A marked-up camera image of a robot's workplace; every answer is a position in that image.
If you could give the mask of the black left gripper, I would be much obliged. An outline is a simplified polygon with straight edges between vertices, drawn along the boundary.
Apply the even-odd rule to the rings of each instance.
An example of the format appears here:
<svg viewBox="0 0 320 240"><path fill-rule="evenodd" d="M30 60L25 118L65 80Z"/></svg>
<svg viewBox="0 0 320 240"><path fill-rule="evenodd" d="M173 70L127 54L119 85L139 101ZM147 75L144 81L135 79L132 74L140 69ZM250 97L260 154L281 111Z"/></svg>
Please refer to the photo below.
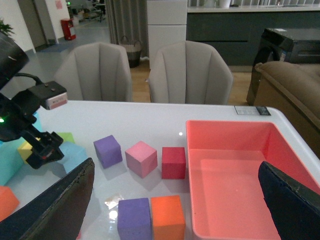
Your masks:
<svg viewBox="0 0 320 240"><path fill-rule="evenodd" d="M34 113L42 102L37 90L37 87L30 87L18 92L12 99L0 95L0 141L24 138L32 146L26 162L33 169L64 157L60 150L63 138L55 132L40 132L33 126L37 120Z"/></svg>

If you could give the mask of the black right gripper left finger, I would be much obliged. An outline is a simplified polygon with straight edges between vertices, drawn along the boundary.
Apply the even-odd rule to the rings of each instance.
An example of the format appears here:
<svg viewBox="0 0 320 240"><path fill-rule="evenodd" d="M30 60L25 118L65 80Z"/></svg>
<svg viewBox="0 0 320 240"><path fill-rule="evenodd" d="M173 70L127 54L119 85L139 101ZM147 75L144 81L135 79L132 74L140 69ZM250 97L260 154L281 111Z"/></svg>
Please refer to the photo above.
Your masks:
<svg viewBox="0 0 320 240"><path fill-rule="evenodd" d="M2 220L2 240L75 240L91 199L95 164L86 159L55 184Z"/></svg>

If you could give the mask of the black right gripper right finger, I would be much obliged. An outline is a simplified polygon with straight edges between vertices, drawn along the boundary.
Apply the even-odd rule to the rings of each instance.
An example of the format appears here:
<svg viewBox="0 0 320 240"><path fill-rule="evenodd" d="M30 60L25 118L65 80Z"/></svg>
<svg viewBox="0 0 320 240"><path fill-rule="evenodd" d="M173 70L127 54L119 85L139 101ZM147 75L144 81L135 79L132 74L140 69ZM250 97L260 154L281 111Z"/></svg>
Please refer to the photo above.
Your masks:
<svg viewBox="0 0 320 240"><path fill-rule="evenodd" d="M282 240L320 238L320 195L267 161L258 169L264 201Z"/></svg>

